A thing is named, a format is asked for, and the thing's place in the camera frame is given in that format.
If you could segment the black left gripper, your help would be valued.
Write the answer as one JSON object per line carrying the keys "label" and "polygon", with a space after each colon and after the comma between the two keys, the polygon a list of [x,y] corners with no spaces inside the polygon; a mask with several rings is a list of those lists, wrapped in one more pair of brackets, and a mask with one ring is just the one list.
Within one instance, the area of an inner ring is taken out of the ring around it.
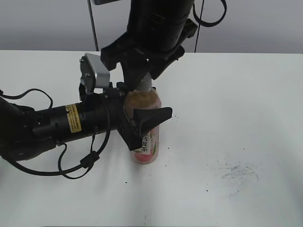
{"label": "black left gripper", "polygon": [[172,108],[134,109],[133,121],[124,109],[128,87],[117,82],[101,94],[81,90],[81,127],[87,135],[117,130],[130,150],[142,147],[143,136],[172,117]]}

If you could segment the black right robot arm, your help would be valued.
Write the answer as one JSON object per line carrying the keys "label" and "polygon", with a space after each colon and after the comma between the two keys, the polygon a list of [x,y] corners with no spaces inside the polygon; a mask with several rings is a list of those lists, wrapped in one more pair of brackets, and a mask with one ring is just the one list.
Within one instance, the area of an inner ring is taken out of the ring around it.
{"label": "black right robot arm", "polygon": [[197,25],[188,15],[192,0],[133,0],[127,30],[101,50],[108,70],[121,64],[124,83],[130,91],[150,74],[156,80],[185,53],[182,43],[191,38]]}

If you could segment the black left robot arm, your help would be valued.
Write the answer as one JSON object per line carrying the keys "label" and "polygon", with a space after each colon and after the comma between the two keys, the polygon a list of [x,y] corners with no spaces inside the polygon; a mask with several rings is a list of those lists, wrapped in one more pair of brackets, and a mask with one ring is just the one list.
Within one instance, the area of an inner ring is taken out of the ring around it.
{"label": "black left robot arm", "polygon": [[13,103],[18,96],[0,96],[0,153],[13,160],[29,160],[56,146],[93,134],[116,130],[130,150],[142,146],[144,136],[172,117],[172,109],[135,109],[129,117],[124,107],[125,88],[107,88],[87,95],[79,87],[80,102],[36,111]]}

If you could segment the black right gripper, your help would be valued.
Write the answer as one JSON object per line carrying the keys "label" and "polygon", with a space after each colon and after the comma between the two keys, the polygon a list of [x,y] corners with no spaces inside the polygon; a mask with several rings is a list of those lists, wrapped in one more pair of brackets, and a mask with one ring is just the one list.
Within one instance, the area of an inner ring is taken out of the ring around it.
{"label": "black right gripper", "polygon": [[181,42],[168,52],[148,50],[136,42],[127,32],[112,44],[101,49],[100,60],[108,70],[116,68],[122,62],[124,83],[130,91],[134,91],[141,79],[149,72],[156,80],[174,61],[178,61],[185,53]]}

